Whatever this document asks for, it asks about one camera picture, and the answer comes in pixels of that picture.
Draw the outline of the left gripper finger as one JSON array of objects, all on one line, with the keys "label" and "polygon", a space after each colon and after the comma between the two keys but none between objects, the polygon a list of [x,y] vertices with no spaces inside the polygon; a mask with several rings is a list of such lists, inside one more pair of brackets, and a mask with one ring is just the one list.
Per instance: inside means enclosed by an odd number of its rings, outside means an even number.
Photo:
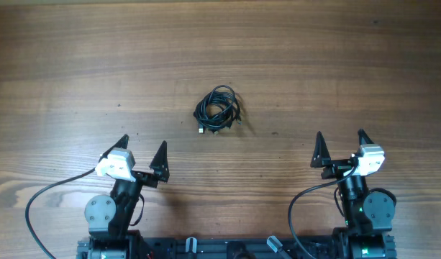
[{"label": "left gripper finger", "polygon": [[156,152],[149,167],[153,169],[153,175],[163,182],[168,182],[170,171],[168,167],[167,142],[164,140]]},{"label": "left gripper finger", "polygon": [[114,148],[121,148],[126,149],[129,142],[129,135],[124,134],[114,145],[112,145],[108,150],[106,150],[104,153],[102,153],[99,157],[99,161],[101,161],[104,158],[108,157],[108,154],[114,149]]}]

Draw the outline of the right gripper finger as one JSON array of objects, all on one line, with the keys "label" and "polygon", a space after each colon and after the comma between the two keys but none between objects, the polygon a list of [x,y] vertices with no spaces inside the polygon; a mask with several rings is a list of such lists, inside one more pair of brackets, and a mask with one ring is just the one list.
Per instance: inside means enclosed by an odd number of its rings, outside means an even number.
[{"label": "right gripper finger", "polygon": [[314,153],[312,156],[312,161],[310,166],[312,168],[323,168],[331,163],[331,157],[325,139],[320,131],[318,131],[316,136]]},{"label": "right gripper finger", "polygon": [[359,139],[359,145],[370,145],[373,144],[374,141],[372,141],[371,138],[367,135],[364,129],[358,130],[358,139]]}]

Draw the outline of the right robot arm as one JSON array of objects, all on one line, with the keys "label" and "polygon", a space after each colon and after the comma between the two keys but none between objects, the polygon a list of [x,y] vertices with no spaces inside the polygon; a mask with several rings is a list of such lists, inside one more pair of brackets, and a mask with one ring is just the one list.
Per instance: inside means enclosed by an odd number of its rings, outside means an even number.
[{"label": "right robot arm", "polygon": [[339,208],[345,227],[332,232],[334,258],[396,258],[396,243],[388,233],[396,211],[396,197],[384,188],[368,188],[366,177],[376,173],[385,152],[363,129],[358,130],[359,148],[347,159],[333,160],[321,132],[317,133],[310,166],[322,168],[323,179],[337,181]]}]

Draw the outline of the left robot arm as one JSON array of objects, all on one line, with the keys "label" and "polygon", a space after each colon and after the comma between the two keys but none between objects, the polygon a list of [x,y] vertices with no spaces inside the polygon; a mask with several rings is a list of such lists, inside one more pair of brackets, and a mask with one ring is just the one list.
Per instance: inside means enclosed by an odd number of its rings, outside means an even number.
[{"label": "left robot arm", "polygon": [[162,141],[149,168],[152,173],[135,171],[135,158],[127,148],[129,136],[123,135],[119,141],[101,154],[94,171],[98,176],[109,176],[115,180],[108,195],[98,195],[90,199],[84,216],[88,222],[90,237],[78,243],[77,258],[153,258],[153,249],[144,241],[140,231],[129,227],[135,207],[144,201],[141,190],[147,186],[156,188],[160,182],[166,183],[170,177],[167,157],[167,142]]}]

